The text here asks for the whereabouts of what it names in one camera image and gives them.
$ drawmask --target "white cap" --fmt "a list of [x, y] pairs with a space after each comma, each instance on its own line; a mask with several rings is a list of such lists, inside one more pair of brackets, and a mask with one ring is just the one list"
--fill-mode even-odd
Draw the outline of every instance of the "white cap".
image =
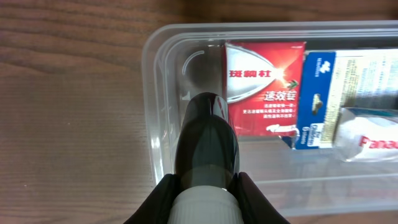
[[238, 201], [213, 186], [184, 190], [173, 202], [168, 224], [243, 224]]

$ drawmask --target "wooden table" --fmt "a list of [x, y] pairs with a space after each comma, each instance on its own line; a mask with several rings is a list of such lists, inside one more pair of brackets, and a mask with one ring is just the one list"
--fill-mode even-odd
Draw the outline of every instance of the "wooden table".
[[[394, 19], [396, 2], [0, 1], [0, 223], [122, 223], [148, 196], [140, 64], [157, 28]], [[290, 220], [393, 223], [397, 216]]]

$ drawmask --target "plastic container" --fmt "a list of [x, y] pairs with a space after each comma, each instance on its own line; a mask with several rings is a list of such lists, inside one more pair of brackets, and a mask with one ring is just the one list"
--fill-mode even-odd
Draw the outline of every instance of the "plastic container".
[[[181, 24], [154, 32], [142, 53], [154, 181], [174, 170], [189, 99], [222, 94], [226, 40], [306, 41], [307, 50], [398, 47], [398, 21]], [[239, 139], [241, 171], [285, 216], [398, 209], [398, 164], [344, 163], [333, 149], [293, 151], [277, 138]]]

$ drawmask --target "brown wooden surface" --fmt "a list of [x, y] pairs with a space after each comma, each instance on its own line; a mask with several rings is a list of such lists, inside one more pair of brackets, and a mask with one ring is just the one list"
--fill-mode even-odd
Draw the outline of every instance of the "brown wooden surface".
[[[0, 223], [122, 223], [148, 196], [140, 63], [156, 28], [396, 19], [396, 2], [1, 0]], [[397, 216], [290, 220], [395, 223]]]

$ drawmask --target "red medicine box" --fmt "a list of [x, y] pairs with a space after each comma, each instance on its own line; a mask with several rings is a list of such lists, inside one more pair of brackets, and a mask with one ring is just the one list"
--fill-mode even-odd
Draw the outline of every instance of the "red medicine box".
[[292, 136], [305, 42], [225, 44], [229, 115], [240, 136]]

